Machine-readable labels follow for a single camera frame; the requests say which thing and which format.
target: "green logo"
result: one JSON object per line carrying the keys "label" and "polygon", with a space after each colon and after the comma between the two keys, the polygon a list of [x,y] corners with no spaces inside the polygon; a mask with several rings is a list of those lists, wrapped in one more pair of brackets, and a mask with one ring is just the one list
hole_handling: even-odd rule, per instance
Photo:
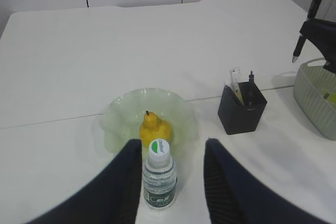
{"label": "green logo", "polygon": [[154,143],[152,143],[152,150],[153,152],[157,153],[158,149],[157,149],[157,141],[155,141]]}

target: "clear liquid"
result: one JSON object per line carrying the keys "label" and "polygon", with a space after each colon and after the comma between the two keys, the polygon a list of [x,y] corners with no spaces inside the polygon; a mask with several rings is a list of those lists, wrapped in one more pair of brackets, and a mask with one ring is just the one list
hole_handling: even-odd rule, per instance
{"label": "clear liquid", "polygon": [[[142,175],[144,189],[156,195],[168,193],[174,189],[177,178],[176,166],[172,156],[169,157],[166,164],[155,164],[147,158],[143,165]],[[147,201],[146,204],[153,209],[165,209],[173,202],[174,200],[169,205],[160,208],[149,205]]]}

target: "bottle label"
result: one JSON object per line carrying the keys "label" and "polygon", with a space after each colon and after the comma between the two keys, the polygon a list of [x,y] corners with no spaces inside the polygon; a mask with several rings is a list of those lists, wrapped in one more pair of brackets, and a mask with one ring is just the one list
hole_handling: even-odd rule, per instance
{"label": "bottle label", "polygon": [[166,192],[165,194],[153,194],[146,188],[143,188],[143,195],[147,203],[152,207],[158,207],[158,208],[165,207],[169,205],[174,199],[175,186],[173,189]]}

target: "gray basket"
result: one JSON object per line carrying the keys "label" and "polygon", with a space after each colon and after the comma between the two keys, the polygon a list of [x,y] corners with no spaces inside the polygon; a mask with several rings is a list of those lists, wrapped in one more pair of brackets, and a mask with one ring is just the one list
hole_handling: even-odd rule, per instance
{"label": "gray basket", "polygon": [[327,138],[336,140],[336,104],[323,98],[323,93],[336,92],[336,74],[323,66],[301,65],[294,84],[294,97],[315,127]]}

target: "white table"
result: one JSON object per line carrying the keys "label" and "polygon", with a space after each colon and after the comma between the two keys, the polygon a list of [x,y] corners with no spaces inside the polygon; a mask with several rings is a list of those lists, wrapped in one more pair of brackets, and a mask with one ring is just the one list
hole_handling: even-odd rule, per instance
{"label": "white table", "polygon": [[[292,85],[298,65],[291,54],[304,19],[290,0],[12,16],[0,40],[0,222],[37,217],[95,177],[113,156],[94,114],[140,87],[193,100],[200,127],[175,204],[157,213],[141,200],[137,223],[210,222],[202,169],[208,137],[275,192],[336,222],[335,144],[305,118],[291,88],[264,91],[268,105],[257,131],[234,136],[217,118],[219,98],[199,100],[219,96],[235,66],[245,77],[252,68],[261,89]],[[301,61],[320,57],[310,43],[303,54]]]}
{"label": "white table", "polygon": [[[210,223],[203,185],[205,141],[215,137],[254,176],[302,209],[336,223],[336,143],[308,121],[292,88],[263,92],[268,104],[257,131],[226,135],[219,98],[193,101],[199,139],[186,154],[190,169],[164,212],[140,200],[137,223]],[[78,191],[112,159],[98,116],[0,130],[0,221],[23,223]]]}
{"label": "white table", "polygon": [[206,0],[15,13],[0,40],[0,128],[100,113],[130,90],[217,97],[240,66],[259,87],[293,85],[305,12],[291,0]]}

